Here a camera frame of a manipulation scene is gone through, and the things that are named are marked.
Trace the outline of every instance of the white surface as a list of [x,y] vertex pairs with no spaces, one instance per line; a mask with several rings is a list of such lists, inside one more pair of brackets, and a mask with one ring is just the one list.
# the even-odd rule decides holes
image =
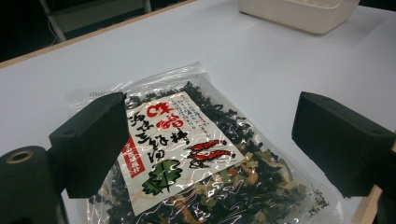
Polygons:
[[[69,118],[70,92],[199,61],[272,143],[336,192],[291,140],[299,94],[331,97],[395,130],[395,27],[396,13],[357,7],[327,35],[309,35],[241,14],[237,0],[198,0],[1,69],[0,154],[49,148]],[[70,223],[83,223],[84,208],[64,198]],[[352,212],[359,202],[342,201]]]

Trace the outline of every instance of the product label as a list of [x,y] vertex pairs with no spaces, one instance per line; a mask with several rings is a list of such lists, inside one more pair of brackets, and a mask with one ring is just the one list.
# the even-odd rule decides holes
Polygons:
[[186,92],[127,116],[131,137],[118,161],[136,216],[244,159]]

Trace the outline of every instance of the plastic bag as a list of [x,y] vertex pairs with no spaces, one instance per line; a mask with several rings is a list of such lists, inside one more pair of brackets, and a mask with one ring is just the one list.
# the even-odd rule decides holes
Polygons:
[[[136,83],[120,84],[103,92],[113,91],[127,94],[127,114],[130,125],[134,126],[133,141],[123,149],[98,194],[89,199],[89,223],[316,223],[317,214],[322,221],[323,218],[330,220],[327,223],[343,223],[340,203],[329,204],[322,189],[314,188],[312,179],[297,171],[210,84],[200,64]],[[180,94],[191,98],[181,103],[190,104],[191,110],[180,109],[181,105],[172,103]],[[82,108],[97,96],[91,95],[72,107]],[[191,134],[192,126],[186,132],[181,131],[180,122],[187,123],[191,119],[178,120],[184,115],[183,111],[185,114],[202,112],[202,117],[208,117],[208,122],[215,124],[220,132]],[[163,116],[145,120],[150,115]],[[163,137],[157,131],[166,131],[166,127],[172,131]],[[156,130],[155,134],[143,132],[148,129]],[[172,139],[178,140],[178,145],[162,144],[171,143]],[[237,160],[238,156],[233,154],[236,152],[225,150],[229,147],[236,148],[242,158]],[[171,151],[179,157],[162,156]],[[141,171],[142,158],[151,162],[145,171]],[[178,184],[179,169],[201,173],[194,178],[189,175],[187,185],[186,180]],[[138,175],[146,181],[135,178]],[[167,196],[158,201],[157,197],[162,194]]]

